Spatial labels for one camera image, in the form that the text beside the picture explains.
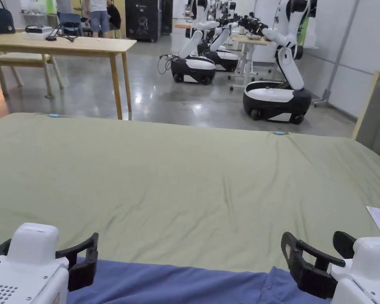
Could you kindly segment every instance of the person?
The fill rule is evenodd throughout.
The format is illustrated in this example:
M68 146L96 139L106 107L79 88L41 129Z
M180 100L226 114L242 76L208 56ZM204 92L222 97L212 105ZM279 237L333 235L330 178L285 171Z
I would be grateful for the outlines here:
M115 31L121 29L121 15L112 0L107 0L107 13L110 16L110 30Z
M90 9L89 9L89 6L87 5L87 2L88 2L88 0L82 0L80 7L74 8L76 11L82 12L82 18L81 18L82 22L86 22L89 19Z
M87 0L87 2L90 7L89 19L93 37L97 38L101 29L103 37L108 38L110 23L108 21L107 0Z
M72 0L56 0L56 6L58 18L60 13L73 14Z

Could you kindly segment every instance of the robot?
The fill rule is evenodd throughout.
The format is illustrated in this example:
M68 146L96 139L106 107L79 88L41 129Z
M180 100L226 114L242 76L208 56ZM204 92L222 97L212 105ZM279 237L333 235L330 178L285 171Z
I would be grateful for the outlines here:
M380 237L355 239L336 232L333 246L344 259L327 255L290 232L283 234L281 250L297 287L331 298L331 304L380 304ZM303 252L316 258L314 265L303 259Z
M235 2L216 3L216 21L220 26L207 34L207 38L216 36L210 45L207 42L199 44L197 51L199 55L212 60L218 71L233 72L238 66L239 56L225 49L222 45L229 38L231 29L238 27L239 16L234 14L233 18L229 18L235 11Z
M54 226L24 223L0 245L0 303L66 304L68 291L93 284L99 235L55 252L58 236Z
M217 21L207 21L210 0L194 0L196 19L192 23L192 37L180 50L179 55L172 58L171 70L175 82L196 82L209 85L214 79L216 65L206 57L193 56L190 53L197 48L207 30L219 26Z
M275 58L286 82L259 81L245 87L243 108L253 120L303 122L311 95L304 90L303 78L295 64L303 55L303 47L297 46L297 33L315 10L316 0L280 0L275 26L262 29L263 35L278 45Z

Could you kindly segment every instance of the wooden chair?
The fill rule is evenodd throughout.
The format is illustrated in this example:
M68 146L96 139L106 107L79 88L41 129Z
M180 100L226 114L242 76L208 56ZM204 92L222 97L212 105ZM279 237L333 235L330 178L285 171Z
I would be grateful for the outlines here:
M110 35L110 38L114 38L114 39L122 39L122 36L121 36L121 30L117 29L117 30L110 30L110 32L112 33Z
M4 53L0 55L0 82L2 84L3 94L8 95L7 84L4 78L2 67L10 67L18 86L24 86L24 83L18 73L16 67L31 67L31 68L43 68L45 82L47 83L47 98L53 98L53 92L51 82L49 78L48 64L52 64L55 70L56 78L59 83L59 87L62 89L65 87L62 82L59 67L55 61L54 56L46 54L31 54L31 53Z

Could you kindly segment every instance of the chair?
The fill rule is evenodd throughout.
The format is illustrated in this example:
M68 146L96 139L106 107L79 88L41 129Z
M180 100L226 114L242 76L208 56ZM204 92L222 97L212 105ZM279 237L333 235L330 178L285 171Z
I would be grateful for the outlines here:
M77 33L76 36L83 36L83 28L82 28L82 21L80 19L80 15L77 14L64 14L59 13L59 22L65 23L65 22L73 22L76 24L76 27L63 27L63 30L66 30L68 32Z
M62 82L59 67L55 61L55 58L51 55L46 54L31 54L31 53L4 53L0 55L0 82L2 84L3 94L8 95L7 84L4 78L4 73L2 67L10 67L14 77L17 81L18 86L24 86L24 83L20 77L20 74L16 70L16 67L32 67L32 68L43 68L45 82L47 83L47 98L52 98L52 87L49 78L48 64L52 64L55 70L56 78L59 83L59 87L62 89L65 85Z
M113 34L110 35L110 36L113 37L114 39L122 39L122 36L121 36L121 30L120 30L120 29L116 29L116 30L111 30L111 29L110 29L110 32L113 33Z

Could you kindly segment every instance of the black cable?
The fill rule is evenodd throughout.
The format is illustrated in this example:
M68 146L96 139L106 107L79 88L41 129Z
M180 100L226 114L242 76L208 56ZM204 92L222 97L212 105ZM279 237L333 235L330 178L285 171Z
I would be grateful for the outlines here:
M46 37L46 40L48 41L54 41L56 39L56 37L60 37L60 38L65 38L65 39L68 39L70 42L74 42L74 40L78 37L78 36L70 36L68 34L58 34L60 29L62 27L67 27L68 23L71 23L71 26L75 28L75 23L73 22L64 22L64 23L60 23L56 28L54 28L52 30L52 32L49 34L48 37Z
M159 64L160 64L160 61L162 60L163 57L166 57L165 70L164 70L164 72L160 72ZM178 58L178 56L173 55L173 54L165 54L165 55L159 56L159 61L158 61L158 72L159 72L159 74L163 75L164 73L169 71L172 68L172 61L175 58Z

